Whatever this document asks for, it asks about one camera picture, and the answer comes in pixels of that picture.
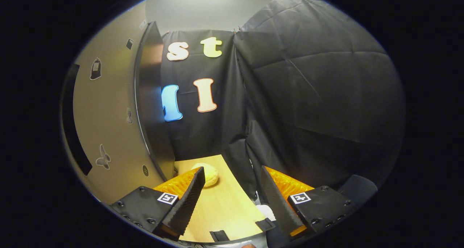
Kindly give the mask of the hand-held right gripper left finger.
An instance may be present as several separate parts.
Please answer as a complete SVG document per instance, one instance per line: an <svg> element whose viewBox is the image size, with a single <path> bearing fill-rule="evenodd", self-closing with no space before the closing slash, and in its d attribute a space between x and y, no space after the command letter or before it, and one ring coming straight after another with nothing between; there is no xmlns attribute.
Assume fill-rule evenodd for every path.
<svg viewBox="0 0 464 248"><path fill-rule="evenodd" d="M110 207L138 228L177 241L187 229L204 184L201 166L154 188L136 187Z"/></svg>

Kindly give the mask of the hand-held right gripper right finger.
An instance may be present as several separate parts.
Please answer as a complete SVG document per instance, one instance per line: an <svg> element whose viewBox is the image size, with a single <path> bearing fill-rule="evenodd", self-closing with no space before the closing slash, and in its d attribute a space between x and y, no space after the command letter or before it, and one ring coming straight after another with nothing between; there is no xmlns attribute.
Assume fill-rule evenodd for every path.
<svg viewBox="0 0 464 248"><path fill-rule="evenodd" d="M328 186L312 187L261 167L261 186L281 232L290 240L320 234L345 219L355 202Z"/></svg>

